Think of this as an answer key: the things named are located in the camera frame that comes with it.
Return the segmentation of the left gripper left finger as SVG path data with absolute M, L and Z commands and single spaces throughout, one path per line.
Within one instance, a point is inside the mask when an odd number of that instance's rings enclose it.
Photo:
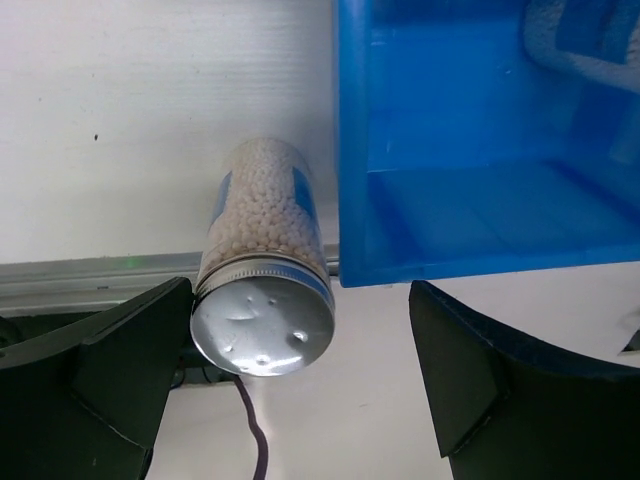
M 2 478 L 145 478 L 192 303 L 176 277 L 3 347 Z

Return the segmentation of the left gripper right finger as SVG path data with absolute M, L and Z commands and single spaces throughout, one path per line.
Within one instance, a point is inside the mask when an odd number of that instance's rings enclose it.
M 635 479 L 639 372 L 539 340 L 425 281 L 409 313 L 440 454 L 457 479 Z

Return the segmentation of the silver-lid bead jar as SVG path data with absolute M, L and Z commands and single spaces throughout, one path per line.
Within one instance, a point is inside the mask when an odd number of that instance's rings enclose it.
M 531 1 L 522 33 L 526 52 L 551 68 L 631 83 L 639 75 L 637 1 Z
M 232 152 L 195 285 L 190 333 L 236 375 L 303 369 L 329 347 L 335 301 L 309 169 L 290 144 L 248 140 Z

